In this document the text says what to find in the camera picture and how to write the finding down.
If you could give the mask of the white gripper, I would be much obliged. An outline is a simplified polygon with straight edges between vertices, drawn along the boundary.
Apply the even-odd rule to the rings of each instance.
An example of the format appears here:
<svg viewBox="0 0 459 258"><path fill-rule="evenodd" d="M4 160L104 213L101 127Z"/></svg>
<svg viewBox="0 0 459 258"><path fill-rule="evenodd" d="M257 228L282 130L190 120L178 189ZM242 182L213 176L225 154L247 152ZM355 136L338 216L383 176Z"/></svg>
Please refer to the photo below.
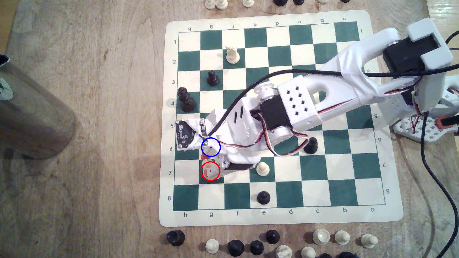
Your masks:
<svg viewBox="0 0 459 258"><path fill-rule="evenodd" d="M263 132L262 123L251 115L252 110L259 110L260 103L270 97L243 97L230 111L216 132L210 134L226 109L215 109L208 115L208 136L216 138L221 144L220 153L214 157L201 154L202 162L216 163L216 177L254 168L261 160L260 152L267 150L264 137L256 143Z"/></svg>

